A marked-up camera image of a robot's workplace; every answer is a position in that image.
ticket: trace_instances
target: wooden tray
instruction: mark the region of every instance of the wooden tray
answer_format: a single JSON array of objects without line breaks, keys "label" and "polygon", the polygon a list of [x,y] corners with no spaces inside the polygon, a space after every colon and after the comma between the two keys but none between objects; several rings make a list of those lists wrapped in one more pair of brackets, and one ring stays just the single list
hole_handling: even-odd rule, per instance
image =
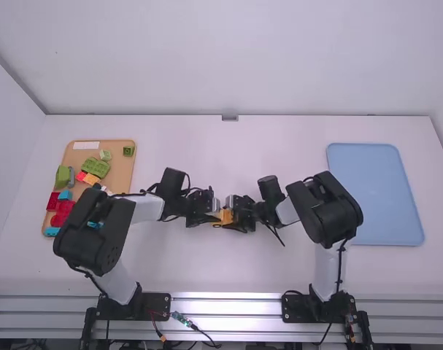
[{"label": "wooden tray", "polygon": [[[74,149],[75,142],[99,142],[99,147],[96,149]],[[135,147],[134,155],[132,157],[124,157],[123,147],[133,146]],[[88,157],[95,157],[99,159],[99,150],[106,149],[111,152],[112,159],[108,162],[111,165],[109,173],[104,179],[100,181],[100,184],[107,186],[107,188],[113,193],[128,193],[131,188],[132,172],[134,171],[134,161],[136,154],[136,145],[132,140],[74,140],[67,144],[64,151],[61,165],[71,166],[74,168],[74,175],[77,175],[82,168],[82,164]],[[69,189],[68,187],[60,190],[54,188],[51,192],[61,192],[64,190],[71,190],[72,200],[78,201],[78,198],[82,195],[85,188],[89,187],[87,184],[78,182],[75,179],[75,186]],[[43,234],[45,229],[51,226],[51,218],[55,215],[55,212],[46,212],[45,220],[41,233]]]}]

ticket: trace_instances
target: metal bracket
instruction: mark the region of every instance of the metal bracket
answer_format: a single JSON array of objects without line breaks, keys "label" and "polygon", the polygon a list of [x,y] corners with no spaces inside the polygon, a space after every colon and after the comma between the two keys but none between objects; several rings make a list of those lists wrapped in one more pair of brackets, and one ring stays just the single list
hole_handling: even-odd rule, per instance
[{"label": "metal bracket", "polygon": [[171,310],[169,293],[140,293],[134,306],[122,306],[107,297],[100,297],[96,319],[111,321],[167,321]]},{"label": "metal bracket", "polygon": [[281,297],[284,323],[344,324],[347,315],[358,318],[354,297],[344,292],[327,303],[317,301],[314,295],[288,294]]}]

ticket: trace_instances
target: white label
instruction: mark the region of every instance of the white label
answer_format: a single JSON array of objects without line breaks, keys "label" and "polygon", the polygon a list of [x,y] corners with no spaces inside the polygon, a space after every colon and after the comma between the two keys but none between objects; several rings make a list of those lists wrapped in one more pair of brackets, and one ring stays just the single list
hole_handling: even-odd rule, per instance
[{"label": "white label", "polygon": [[98,149],[99,141],[74,142],[74,149]]}]

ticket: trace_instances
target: light blue mat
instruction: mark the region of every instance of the light blue mat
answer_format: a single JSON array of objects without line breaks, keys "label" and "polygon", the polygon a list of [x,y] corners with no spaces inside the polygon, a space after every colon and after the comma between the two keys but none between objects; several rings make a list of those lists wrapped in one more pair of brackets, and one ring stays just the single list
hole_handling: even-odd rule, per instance
[{"label": "light blue mat", "polygon": [[390,144],[330,144],[328,167],[362,208],[353,244],[419,246],[424,242],[398,149]]}]

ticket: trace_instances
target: connector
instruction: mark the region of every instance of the connector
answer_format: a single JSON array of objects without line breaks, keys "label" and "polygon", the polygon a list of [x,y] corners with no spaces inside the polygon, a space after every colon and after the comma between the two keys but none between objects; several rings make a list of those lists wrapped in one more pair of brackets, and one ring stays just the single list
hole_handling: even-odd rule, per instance
[{"label": "connector", "polygon": [[176,319],[177,321],[179,321],[180,323],[182,323],[182,324],[185,325],[186,327],[188,327],[188,328],[192,328],[193,330],[195,330],[195,329],[193,328],[193,326],[195,326],[195,325],[193,324],[193,322],[192,322],[191,320],[189,320],[187,317],[185,317],[184,315],[180,314],[179,312],[174,311],[174,312],[171,314],[171,317],[172,317],[173,319]]}]

